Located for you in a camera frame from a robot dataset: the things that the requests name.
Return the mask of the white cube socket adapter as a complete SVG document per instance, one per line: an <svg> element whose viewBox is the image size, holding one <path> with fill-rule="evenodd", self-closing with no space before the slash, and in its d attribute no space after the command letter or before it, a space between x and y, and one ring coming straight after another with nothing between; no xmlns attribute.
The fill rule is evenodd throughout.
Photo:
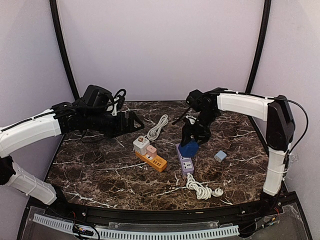
<svg viewBox="0 0 320 240"><path fill-rule="evenodd" d="M133 141L134 150L140 155L145 155L147 153L147 147L149 145L150 141L142 135Z"/></svg>

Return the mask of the purple power strip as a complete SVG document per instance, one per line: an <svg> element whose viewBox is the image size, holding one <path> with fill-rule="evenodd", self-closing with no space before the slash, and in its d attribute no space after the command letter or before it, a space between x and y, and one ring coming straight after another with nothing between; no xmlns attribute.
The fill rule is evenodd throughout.
<svg viewBox="0 0 320 240"><path fill-rule="evenodd" d="M179 144L176 144L176 152L181 166L182 175L187 176L188 174L194 174L195 168L192 159L190 157L183 157L181 155Z"/></svg>

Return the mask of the light blue wall charger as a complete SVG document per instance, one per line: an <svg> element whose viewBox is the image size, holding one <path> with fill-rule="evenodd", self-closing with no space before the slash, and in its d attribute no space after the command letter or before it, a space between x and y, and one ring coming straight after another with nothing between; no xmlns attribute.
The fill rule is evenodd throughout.
<svg viewBox="0 0 320 240"><path fill-rule="evenodd" d="M227 157L227 154L222 150L220 150L214 155L214 159L219 163L221 163L226 157Z"/></svg>

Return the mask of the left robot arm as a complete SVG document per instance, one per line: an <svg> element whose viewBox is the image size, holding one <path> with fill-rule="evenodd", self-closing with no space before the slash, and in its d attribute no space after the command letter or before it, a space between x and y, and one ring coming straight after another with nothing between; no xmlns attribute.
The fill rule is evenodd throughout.
<svg viewBox="0 0 320 240"><path fill-rule="evenodd" d="M145 127L135 112L121 110L126 90L115 95L97 85L89 85L75 102L62 102L33 117L0 129L0 184L31 196L60 218L71 213L58 186L46 183L23 170L11 154L30 144L73 131L97 131L108 139L137 132Z"/></svg>

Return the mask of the pink wall charger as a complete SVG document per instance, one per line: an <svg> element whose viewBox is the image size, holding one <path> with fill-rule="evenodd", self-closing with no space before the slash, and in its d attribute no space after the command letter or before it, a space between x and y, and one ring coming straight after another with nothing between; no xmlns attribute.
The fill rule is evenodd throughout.
<svg viewBox="0 0 320 240"><path fill-rule="evenodd" d="M157 156L157 149L152 145L147 146L146 151L151 158L155 158Z"/></svg>

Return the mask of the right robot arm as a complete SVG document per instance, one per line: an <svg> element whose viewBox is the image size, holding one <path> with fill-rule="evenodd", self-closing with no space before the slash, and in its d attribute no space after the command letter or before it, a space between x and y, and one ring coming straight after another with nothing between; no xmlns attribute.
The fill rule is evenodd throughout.
<svg viewBox="0 0 320 240"><path fill-rule="evenodd" d="M244 115L250 122L259 119L266 123L264 139L268 154L262 193L274 197L280 192L296 130L289 100L284 95L265 97L217 87L207 92L191 91L186 103L198 115L195 119L187 118L184 113L179 117L184 121L178 146L183 157L195 156L199 146L209 141L211 125L222 112Z"/></svg>

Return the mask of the blue cube socket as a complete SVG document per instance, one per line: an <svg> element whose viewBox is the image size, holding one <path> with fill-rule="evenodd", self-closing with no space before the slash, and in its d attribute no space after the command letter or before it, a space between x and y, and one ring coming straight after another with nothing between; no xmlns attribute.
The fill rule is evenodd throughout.
<svg viewBox="0 0 320 240"><path fill-rule="evenodd" d="M184 158L193 158L197 154L198 149L199 145L194 139L192 139L185 146L181 146L181 144L178 146L180 155Z"/></svg>

